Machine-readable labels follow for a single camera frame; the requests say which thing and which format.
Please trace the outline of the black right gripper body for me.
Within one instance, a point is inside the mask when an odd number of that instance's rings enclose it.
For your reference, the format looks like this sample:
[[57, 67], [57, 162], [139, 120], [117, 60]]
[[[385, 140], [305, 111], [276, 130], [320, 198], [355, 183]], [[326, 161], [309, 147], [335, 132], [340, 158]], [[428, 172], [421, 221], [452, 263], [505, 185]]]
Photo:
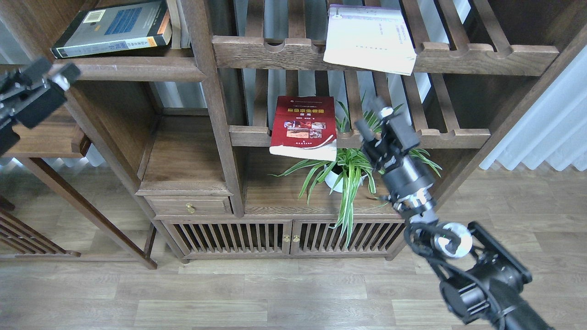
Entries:
[[434, 183], [432, 174], [409, 151], [420, 143], [417, 137], [365, 138], [365, 154], [373, 169], [383, 170], [386, 200], [400, 214], [423, 214], [434, 209], [436, 202], [428, 189]]

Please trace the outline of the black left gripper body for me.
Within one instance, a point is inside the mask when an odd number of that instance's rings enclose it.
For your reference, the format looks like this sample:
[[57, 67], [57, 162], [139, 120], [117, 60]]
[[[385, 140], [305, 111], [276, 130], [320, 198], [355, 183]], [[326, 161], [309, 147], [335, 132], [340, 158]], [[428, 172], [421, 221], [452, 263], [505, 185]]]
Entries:
[[12, 126], [15, 125], [23, 115], [27, 107], [28, 90], [8, 99], [1, 99], [1, 119], [0, 119], [0, 154], [3, 155], [13, 145], [15, 145], [20, 137], [13, 131]]

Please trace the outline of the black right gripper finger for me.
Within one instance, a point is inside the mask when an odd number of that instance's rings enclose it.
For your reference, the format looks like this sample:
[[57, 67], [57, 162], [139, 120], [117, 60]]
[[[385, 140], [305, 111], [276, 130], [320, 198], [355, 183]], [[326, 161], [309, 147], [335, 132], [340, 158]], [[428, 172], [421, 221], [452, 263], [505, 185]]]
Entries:
[[361, 135], [362, 148], [376, 149], [379, 140], [376, 139], [375, 134], [373, 133], [368, 123], [364, 119], [360, 119], [355, 121], [355, 127]]
[[389, 106], [380, 97], [369, 99], [365, 103], [365, 121], [373, 131], [379, 133], [382, 142], [388, 142], [399, 148], [401, 154], [407, 154], [420, 144], [408, 111], [403, 110], [403, 103]]

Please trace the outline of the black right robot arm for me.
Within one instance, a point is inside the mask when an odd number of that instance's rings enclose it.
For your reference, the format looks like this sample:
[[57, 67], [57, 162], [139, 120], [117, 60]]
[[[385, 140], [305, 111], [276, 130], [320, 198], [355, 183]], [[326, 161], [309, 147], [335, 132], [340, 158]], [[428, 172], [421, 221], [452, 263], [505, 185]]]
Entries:
[[551, 326], [522, 297], [532, 280], [526, 269], [479, 223], [440, 221], [428, 190], [434, 178], [410, 152], [420, 140], [411, 124], [383, 99], [369, 103], [370, 113], [356, 122], [363, 152], [382, 171], [384, 200], [405, 220], [404, 238], [440, 279], [449, 311], [464, 324], [485, 319], [497, 330], [549, 330]]

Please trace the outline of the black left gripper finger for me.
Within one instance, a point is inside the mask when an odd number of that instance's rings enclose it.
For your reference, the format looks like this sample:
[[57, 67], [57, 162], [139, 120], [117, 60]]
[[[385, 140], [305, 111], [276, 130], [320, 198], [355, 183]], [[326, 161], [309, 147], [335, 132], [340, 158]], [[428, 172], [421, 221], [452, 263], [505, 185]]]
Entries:
[[52, 63], [46, 58], [38, 58], [28, 66], [1, 75], [0, 98], [8, 99], [27, 90], [34, 90], [44, 84], [44, 75], [50, 70]]
[[41, 79], [27, 95], [21, 97], [19, 105], [15, 106], [15, 119], [28, 129], [42, 123], [65, 103], [65, 92], [80, 75], [79, 68], [68, 63], [47, 78]]

